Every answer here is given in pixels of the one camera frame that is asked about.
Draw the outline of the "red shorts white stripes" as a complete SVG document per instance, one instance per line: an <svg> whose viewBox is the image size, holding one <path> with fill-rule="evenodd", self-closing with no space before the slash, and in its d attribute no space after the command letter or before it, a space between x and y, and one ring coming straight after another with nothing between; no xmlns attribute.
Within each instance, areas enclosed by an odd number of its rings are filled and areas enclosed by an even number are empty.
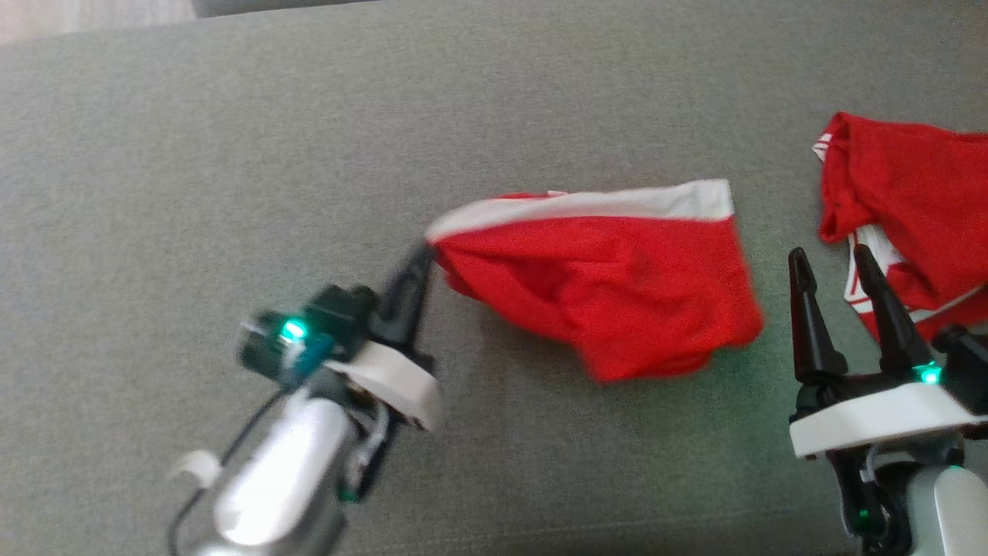
<svg viewBox="0 0 988 556"><path fill-rule="evenodd" d="M925 341L988 323L988 133L836 113L822 163L822 242L867 246Z"/></svg>

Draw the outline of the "red shorts with white waistband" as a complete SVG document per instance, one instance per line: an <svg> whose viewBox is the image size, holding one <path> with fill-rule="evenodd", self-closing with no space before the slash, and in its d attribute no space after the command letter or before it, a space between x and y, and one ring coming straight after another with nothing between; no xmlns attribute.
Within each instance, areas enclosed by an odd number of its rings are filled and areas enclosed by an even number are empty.
<svg viewBox="0 0 988 556"><path fill-rule="evenodd" d="M452 289L600 382L689 374L763 330L726 179L486 199L425 239Z"/></svg>

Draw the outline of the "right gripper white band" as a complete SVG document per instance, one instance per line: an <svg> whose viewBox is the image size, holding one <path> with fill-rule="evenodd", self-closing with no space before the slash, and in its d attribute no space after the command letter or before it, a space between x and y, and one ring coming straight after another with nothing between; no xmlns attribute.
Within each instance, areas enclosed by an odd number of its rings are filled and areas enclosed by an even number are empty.
<svg viewBox="0 0 988 556"><path fill-rule="evenodd" d="M853 257L871 300L880 371L924 379L935 362L914 321L864 244ZM788 253L795 380L842 377L819 308L817 282L804 249ZM988 480L966 468L966 440L988 432L948 390L911 383L837 402L790 424L800 458L825 457L839 486L842 520L864 553L988 553Z"/></svg>

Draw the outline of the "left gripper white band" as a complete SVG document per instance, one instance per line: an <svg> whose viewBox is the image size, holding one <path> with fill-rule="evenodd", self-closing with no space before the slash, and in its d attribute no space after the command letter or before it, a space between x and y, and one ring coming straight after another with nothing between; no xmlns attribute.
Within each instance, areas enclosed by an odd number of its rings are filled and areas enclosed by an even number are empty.
<svg viewBox="0 0 988 556"><path fill-rule="evenodd" d="M429 293L435 251L416 246L391 277L378 306L378 337L413 348ZM370 398L373 425L361 433L343 472L340 497L360 502L373 488L400 422L434 432L441 425L441 390L431 357L413 359L391 346L366 344L349 362L332 362L348 388Z"/></svg>

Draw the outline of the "grey sofa back cushion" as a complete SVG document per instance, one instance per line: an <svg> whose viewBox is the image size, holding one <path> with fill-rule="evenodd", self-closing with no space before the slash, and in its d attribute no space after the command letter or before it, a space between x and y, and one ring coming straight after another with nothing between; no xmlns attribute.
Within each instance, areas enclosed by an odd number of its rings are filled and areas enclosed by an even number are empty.
<svg viewBox="0 0 988 556"><path fill-rule="evenodd" d="M285 9L346 5L377 0L188 0L199 19Z"/></svg>

